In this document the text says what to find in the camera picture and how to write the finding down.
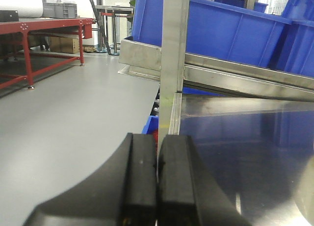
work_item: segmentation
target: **building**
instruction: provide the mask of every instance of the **building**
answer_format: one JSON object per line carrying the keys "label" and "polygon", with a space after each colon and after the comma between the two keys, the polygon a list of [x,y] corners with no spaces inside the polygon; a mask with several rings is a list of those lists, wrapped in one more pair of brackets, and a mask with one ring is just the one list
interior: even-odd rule
{"label": "building", "polygon": [[283,10],[285,9],[287,2],[288,0],[275,0],[273,14],[281,15]]}

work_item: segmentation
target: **red metal table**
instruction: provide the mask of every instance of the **red metal table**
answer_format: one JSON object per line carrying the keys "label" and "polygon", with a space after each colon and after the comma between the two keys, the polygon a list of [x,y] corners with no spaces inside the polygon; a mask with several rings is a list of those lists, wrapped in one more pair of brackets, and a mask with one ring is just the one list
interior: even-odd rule
{"label": "red metal table", "polygon": [[[0,77],[8,78],[9,81],[0,83],[0,89],[10,86],[14,83],[20,82],[22,80],[28,80],[28,89],[33,89],[34,85],[34,76],[45,73],[56,67],[65,65],[75,60],[80,60],[81,65],[84,63],[83,58],[83,38],[89,39],[92,37],[92,24],[94,20],[91,18],[77,18],[77,19],[20,19],[19,22],[9,22],[9,23],[0,23],[0,34],[10,34],[18,33],[22,34],[21,41],[12,41],[11,44],[19,44],[23,46],[25,64],[26,64],[26,75],[0,75]],[[67,34],[76,34],[79,38],[79,57],[77,56],[66,56],[58,54],[36,54],[36,56],[44,57],[56,57],[64,58],[65,60],[48,67],[42,68],[33,72],[31,62],[30,62],[30,51],[28,44],[28,35],[31,32],[39,30],[48,30],[53,28],[65,28],[65,27],[78,27],[78,32],[66,32]]]}

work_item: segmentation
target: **white roll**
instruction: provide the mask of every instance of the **white roll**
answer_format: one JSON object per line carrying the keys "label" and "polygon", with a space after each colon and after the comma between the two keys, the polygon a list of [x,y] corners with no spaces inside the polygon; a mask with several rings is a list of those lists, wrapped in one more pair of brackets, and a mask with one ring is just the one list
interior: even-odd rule
{"label": "white roll", "polygon": [[17,10],[20,18],[39,18],[43,15],[43,1],[0,0],[0,10]]}

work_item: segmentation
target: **gray floor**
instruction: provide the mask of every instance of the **gray floor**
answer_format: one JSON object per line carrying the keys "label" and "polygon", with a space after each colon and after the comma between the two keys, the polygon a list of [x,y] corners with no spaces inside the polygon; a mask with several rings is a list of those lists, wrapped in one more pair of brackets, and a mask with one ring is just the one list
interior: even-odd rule
{"label": "gray floor", "polygon": [[158,84],[118,74],[118,57],[85,60],[85,67],[74,62],[36,82],[33,91],[10,93],[13,86],[2,94],[0,226],[21,226],[36,204],[97,169],[127,132],[141,132]]}

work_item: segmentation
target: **blue storage crate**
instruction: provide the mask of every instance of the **blue storage crate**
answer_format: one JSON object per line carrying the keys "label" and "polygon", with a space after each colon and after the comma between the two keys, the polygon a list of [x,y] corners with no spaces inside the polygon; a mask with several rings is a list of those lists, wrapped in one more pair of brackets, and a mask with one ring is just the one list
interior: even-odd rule
{"label": "blue storage crate", "polygon": [[[161,46],[163,0],[137,0],[132,36]],[[279,16],[190,0],[186,51],[266,67],[286,24]]]}
{"label": "blue storage crate", "polygon": [[314,0],[288,0],[282,17],[295,20],[314,20]]}
{"label": "blue storage crate", "polygon": [[[245,0],[214,0],[215,2],[229,4],[237,7],[244,8]],[[266,7],[268,4],[263,4],[259,2],[255,2],[254,9],[255,11],[265,13]]]}
{"label": "blue storage crate", "polygon": [[276,69],[314,76],[314,22],[294,21],[290,26]]}
{"label": "blue storage crate", "polygon": [[146,125],[142,130],[142,134],[151,134],[154,130],[158,129],[159,117],[149,116]]}
{"label": "blue storage crate", "polygon": [[204,90],[198,90],[198,89],[193,89],[193,88],[188,88],[188,87],[183,87],[184,94],[192,94],[192,95],[211,95],[211,96],[224,96],[220,94],[216,94],[213,92],[208,92]]}
{"label": "blue storage crate", "polygon": [[229,4],[237,7],[244,7],[245,0],[214,0],[215,2]]}
{"label": "blue storage crate", "polygon": [[265,10],[266,10],[267,6],[268,6],[268,4],[255,2],[254,10],[258,11],[258,12],[261,12],[261,13],[265,13]]}

